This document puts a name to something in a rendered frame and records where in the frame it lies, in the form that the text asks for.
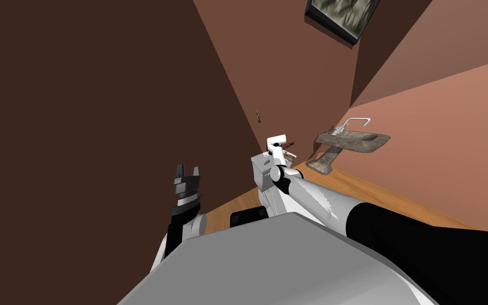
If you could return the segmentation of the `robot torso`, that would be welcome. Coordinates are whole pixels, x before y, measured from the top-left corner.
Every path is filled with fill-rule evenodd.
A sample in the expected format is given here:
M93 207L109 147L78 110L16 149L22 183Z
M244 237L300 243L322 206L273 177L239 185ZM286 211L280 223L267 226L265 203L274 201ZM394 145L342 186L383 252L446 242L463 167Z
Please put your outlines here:
M438 305L392 262L297 213L182 242L118 305Z

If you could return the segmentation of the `white toilet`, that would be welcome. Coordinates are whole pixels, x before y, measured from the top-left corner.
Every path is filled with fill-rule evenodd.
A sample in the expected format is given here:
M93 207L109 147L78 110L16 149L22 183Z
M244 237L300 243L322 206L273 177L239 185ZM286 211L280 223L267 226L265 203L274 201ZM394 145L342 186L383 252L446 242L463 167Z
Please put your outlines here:
M270 168L274 166L274 159L269 152L263 152L251 157L254 181L258 187L258 197L266 208L269 217L278 216L292 211L294 202L281 192L270 177Z

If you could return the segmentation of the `grey stone sink with tap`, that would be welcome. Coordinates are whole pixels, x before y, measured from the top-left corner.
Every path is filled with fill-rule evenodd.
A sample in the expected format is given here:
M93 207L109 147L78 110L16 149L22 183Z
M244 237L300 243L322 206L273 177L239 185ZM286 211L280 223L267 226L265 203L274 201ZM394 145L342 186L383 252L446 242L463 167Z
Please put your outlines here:
M321 133L314 140L317 145L327 145L329 148L317 159L309 161L306 166L322 175L332 172L332 163L343 150L356 153L373 153L385 145L391 136L386 134L368 133L346 130L352 118L347 119L341 126Z

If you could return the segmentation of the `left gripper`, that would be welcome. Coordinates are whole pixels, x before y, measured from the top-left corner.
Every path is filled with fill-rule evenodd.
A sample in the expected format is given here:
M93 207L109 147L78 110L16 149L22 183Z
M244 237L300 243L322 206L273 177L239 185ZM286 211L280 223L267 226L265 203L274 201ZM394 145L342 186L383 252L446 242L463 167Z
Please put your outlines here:
M185 168L183 164L178 164L175 172L175 194L179 199L183 199L194 194L197 194L197 190L200 184L200 170L196 166L193 169L193 176L185 176Z

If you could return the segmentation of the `black framed wall picture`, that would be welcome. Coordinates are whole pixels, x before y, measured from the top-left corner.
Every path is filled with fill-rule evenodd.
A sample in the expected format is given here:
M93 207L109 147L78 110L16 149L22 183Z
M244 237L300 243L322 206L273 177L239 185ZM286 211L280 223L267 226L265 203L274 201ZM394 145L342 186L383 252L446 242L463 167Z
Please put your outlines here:
M305 16L354 46L380 0L308 0Z

